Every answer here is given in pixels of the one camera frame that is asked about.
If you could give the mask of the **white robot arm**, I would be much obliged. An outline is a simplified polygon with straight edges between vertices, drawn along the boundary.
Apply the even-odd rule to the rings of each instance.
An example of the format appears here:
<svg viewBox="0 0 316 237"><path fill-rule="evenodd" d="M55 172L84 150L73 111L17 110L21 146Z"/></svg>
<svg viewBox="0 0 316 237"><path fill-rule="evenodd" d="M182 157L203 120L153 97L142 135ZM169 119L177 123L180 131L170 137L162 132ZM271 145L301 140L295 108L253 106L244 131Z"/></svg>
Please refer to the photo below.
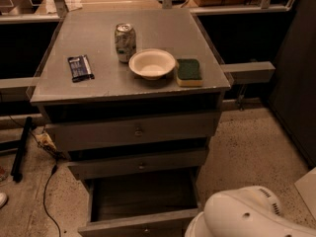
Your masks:
<svg viewBox="0 0 316 237"><path fill-rule="evenodd" d="M252 186L213 194L185 237L316 237L316 230L283 218L278 197Z"/></svg>

